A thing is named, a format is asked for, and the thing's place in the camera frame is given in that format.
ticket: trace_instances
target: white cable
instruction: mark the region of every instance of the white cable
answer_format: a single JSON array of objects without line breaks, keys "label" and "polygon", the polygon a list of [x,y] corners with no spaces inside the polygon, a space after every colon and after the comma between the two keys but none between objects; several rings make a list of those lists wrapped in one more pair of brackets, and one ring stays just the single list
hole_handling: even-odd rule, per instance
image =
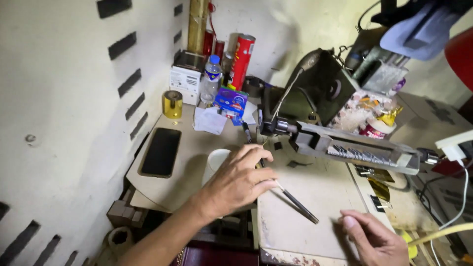
[{"label": "white cable", "polygon": [[302,72],[304,72],[303,69],[300,69],[299,72],[297,72],[297,75],[296,75],[296,77],[294,78],[294,80],[292,81],[291,85],[289,85],[288,89],[284,92],[284,95],[282,96],[281,100],[279,100],[278,107],[276,108],[276,110],[274,111],[274,114],[272,115],[271,122],[272,122],[272,121],[274,120],[274,118],[279,114],[279,108],[281,108],[282,101],[283,101],[284,98],[289,94],[289,91],[291,90],[292,85],[294,85],[294,82],[296,82],[297,78],[299,77],[299,75],[300,75]]},{"label": "white cable", "polygon": [[[463,164],[462,160],[457,160],[457,162],[465,169],[465,186],[464,186],[464,189],[463,189],[463,204],[462,204],[462,208],[460,209],[460,211],[458,212],[458,214],[453,218],[451,219],[450,221],[448,221],[446,224],[440,226],[438,228],[438,230],[442,230],[444,229],[445,227],[449,226],[450,224],[454,223],[456,220],[458,220],[458,218],[460,218],[463,214],[463,211],[465,210],[465,206],[466,206],[466,191],[468,190],[468,169],[465,168],[465,165]],[[435,254],[435,250],[434,250],[434,241],[431,240],[430,241],[430,248],[432,249],[432,253],[434,254],[434,257],[435,257],[435,260],[437,261],[437,264],[439,266],[441,266],[440,264],[440,261],[438,260],[437,258],[437,254]]]}]

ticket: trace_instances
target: blue box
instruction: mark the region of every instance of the blue box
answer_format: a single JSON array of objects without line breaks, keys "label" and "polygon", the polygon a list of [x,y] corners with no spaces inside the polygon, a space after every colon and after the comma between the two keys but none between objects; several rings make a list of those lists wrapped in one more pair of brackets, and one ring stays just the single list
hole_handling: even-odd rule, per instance
[{"label": "blue box", "polygon": [[220,108],[222,115],[230,118],[234,125],[241,125],[247,100],[248,93],[222,86],[213,105]]}]

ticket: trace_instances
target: hand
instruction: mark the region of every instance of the hand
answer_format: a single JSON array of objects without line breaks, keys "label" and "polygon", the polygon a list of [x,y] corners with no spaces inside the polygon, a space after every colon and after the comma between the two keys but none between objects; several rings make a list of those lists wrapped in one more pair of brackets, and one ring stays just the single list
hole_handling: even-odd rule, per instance
[{"label": "hand", "polygon": [[340,211],[343,224],[366,266],[408,266],[407,243],[370,213]]},{"label": "hand", "polygon": [[277,187],[271,168],[255,169],[261,158],[273,161],[271,152],[248,144],[229,154],[214,176],[193,197],[194,206],[210,222],[252,203],[259,195]]}]

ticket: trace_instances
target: fingernail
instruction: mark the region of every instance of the fingernail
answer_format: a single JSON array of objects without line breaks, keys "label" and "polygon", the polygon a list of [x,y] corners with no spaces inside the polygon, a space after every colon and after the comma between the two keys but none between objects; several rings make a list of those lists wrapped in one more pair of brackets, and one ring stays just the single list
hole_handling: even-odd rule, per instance
[{"label": "fingernail", "polygon": [[347,228],[347,229],[352,228],[355,224],[356,224],[355,218],[353,218],[351,216],[345,216],[343,218],[343,225],[344,225],[345,228]]}]

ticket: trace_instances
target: smartphone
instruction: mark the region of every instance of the smartphone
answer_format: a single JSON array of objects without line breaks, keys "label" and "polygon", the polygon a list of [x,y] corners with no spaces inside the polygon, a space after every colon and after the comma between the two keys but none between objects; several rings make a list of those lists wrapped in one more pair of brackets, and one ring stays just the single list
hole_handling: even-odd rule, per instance
[{"label": "smartphone", "polygon": [[181,134],[179,130],[156,128],[141,161],[140,175],[170,178],[173,174]]}]

